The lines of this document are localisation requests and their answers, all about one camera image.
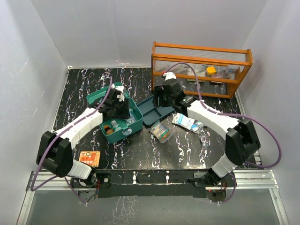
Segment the brown medicine bottle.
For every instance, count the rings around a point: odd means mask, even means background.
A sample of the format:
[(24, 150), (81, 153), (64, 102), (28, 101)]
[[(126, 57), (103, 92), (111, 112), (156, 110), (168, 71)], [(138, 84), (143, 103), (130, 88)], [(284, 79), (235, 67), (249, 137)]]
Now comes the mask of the brown medicine bottle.
[(110, 128), (108, 125), (104, 125), (103, 128), (104, 128), (104, 131), (105, 131), (106, 135), (111, 135), (111, 134), (114, 133), (113, 129)]

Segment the white green bottle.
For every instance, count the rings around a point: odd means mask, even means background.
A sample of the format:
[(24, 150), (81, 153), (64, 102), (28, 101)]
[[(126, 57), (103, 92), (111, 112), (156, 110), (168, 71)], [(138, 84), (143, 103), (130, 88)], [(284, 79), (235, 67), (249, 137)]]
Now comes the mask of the white green bottle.
[(120, 124), (117, 123), (117, 121), (115, 121), (115, 120), (111, 121), (111, 125), (112, 125), (112, 129), (114, 132), (118, 132), (118, 131), (122, 130), (122, 127), (120, 126)]

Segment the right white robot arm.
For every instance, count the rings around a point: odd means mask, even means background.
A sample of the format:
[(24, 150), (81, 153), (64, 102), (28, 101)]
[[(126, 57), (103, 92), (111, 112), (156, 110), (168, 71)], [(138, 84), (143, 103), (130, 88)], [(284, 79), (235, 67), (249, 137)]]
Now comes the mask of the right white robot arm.
[(222, 157), (196, 182), (220, 186), (226, 175), (243, 165), (261, 144), (251, 120), (239, 120), (214, 111), (202, 99), (184, 93), (179, 81), (171, 78), (154, 88), (154, 106), (171, 106), (176, 112), (203, 123), (225, 140)]

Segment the cotton swab pack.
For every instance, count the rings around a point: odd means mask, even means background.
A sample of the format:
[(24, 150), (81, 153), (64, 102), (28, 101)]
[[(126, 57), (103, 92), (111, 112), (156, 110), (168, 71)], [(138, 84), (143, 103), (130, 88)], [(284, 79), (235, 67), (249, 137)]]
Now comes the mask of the cotton swab pack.
[(160, 143), (165, 143), (173, 136), (173, 132), (160, 121), (156, 121), (149, 131), (154, 135)]

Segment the teal medicine kit box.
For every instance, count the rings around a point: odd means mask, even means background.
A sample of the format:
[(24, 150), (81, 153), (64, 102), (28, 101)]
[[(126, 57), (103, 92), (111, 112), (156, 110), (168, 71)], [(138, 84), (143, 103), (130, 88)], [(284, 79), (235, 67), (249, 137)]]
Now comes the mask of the teal medicine kit box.
[[(120, 82), (114, 83), (116, 86), (122, 86)], [(124, 138), (127, 138), (128, 136), (142, 130), (143, 128), (143, 115), (138, 109), (136, 103), (133, 101), (132, 98), (129, 97), (128, 92), (125, 90), (125, 97), (129, 99), (129, 108), (132, 108), (135, 112), (135, 115), (137, 116), (137, 122), (133, 123), (132, 125), (127, 126), (126, 121), (124, 119), (109, 119), (109, 120), (103, 120), (103, 123), (100, 125), (101, 130), (105, 137), (107, 138), (108, 142), (110, 144), (114, 144)], [(122, 130), (118, 132), (114, 132), (111, 135), (106, 135), (103, 126), (108, 125), (110, 128), (112, 128), (111, 121), (115, 120), (117, 123), (120, 124), (122, 127)]]

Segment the long blue white packet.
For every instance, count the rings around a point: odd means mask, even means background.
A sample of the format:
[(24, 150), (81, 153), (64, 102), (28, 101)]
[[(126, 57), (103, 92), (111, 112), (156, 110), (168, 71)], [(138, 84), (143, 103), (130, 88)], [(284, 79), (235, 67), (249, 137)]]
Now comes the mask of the long blue white packet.
[(137, 122), (137, 116), (135, 115), (135, 112), (132, 108), (129, 109), (129, 115), (130, 117), (128, 119), (125, 119), (127, 126)]

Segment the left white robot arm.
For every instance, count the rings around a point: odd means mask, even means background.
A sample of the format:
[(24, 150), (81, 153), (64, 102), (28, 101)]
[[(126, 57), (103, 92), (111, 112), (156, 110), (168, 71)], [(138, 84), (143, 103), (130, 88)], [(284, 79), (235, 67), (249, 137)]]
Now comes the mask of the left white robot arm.
[(129, 118), (129, 98), (124, 86), (112, 84), (104, 96), (96, 98), (76, 119), (65, 127), (43, 133), (36, 163), (57, 177), (78, 178), (87, 187), (96, 184), (92, 166), (73, 158), (72, 150), (91, 130), (110, 119)]

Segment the blue divided tray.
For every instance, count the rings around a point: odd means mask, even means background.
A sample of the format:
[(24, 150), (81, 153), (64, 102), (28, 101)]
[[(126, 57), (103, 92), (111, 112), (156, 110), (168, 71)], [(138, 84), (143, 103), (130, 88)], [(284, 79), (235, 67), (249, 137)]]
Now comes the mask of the blue divided tray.
[(143, 115), (143, 124), (146, 127), (151, 127), (156, 121), (163, 120), (168, 117), (169, 114), (173, 113), (175, 110), (169, 107), (158, 107), (153, 105), (153, 95), (146, 98), (137, 104), (138, 109)]

